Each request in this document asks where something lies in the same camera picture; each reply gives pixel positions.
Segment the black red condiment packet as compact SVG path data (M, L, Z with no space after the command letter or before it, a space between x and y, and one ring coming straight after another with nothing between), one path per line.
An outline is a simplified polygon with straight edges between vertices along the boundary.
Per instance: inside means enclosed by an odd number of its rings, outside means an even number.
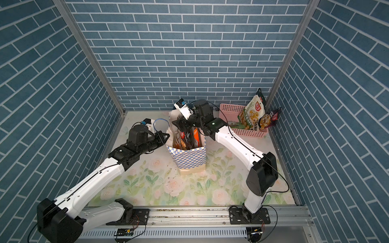
M192 149L190 133L180 131L179 135L180 135L180 144L181 144L182 150Z

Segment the blue checkered paper bag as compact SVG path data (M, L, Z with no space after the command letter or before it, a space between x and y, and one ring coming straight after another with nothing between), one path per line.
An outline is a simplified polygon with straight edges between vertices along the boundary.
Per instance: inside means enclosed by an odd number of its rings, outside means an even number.
M169 112L169 128L167 133L170 138L166 143L168 152L173 162L178 167L180 175L186 176L194 173L204 172L206 170L206 141L203 135L201 137L201 147L190 150L182 150L180 144L179 129L173 125L173 121L181 118L182 115L178 110Z

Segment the cream yellow condiment packet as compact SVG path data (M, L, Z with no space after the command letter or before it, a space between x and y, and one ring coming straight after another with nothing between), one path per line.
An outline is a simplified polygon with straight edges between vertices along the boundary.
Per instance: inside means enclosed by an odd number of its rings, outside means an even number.
M257 130L260 119L265 115L263 99L255 95L239 113L238 119L246 130Z

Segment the orange condiment packet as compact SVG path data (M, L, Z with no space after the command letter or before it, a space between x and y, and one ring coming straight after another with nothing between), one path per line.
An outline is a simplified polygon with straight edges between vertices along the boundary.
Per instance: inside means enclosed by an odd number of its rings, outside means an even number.
M194 144L194 147L195 148L201 147L202 146L202 144L201 144L201 137L200 137L200 133L199 133L198 128L194 127L192 129L192 133L193 133L193 144Z

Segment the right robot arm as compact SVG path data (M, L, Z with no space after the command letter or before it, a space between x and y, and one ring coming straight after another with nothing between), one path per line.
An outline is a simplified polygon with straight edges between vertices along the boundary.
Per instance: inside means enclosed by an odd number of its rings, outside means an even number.
M174 104L184 117L184 126L199 128L205 136L229 149L249 171L246 185L248 196L243 204L246 214L254 215L262 207L266 195L278 180L276 157L272 153L263 153L240 138L228 123L215 118L213 108L206 100L192 103L192 107L180 99Z

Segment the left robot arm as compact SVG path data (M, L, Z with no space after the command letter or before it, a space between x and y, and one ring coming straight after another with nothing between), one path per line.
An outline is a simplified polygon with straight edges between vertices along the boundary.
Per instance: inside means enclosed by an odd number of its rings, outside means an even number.
M133 205L123 198L85 210L89 201L112 180L139 161L140 156L164 146L170 135L153 132L147 125L135 125L126 143L115 148L92 173L56 199L37 206L37 230L51 243L74 243L81 234L107 223L132 224L138 218Z

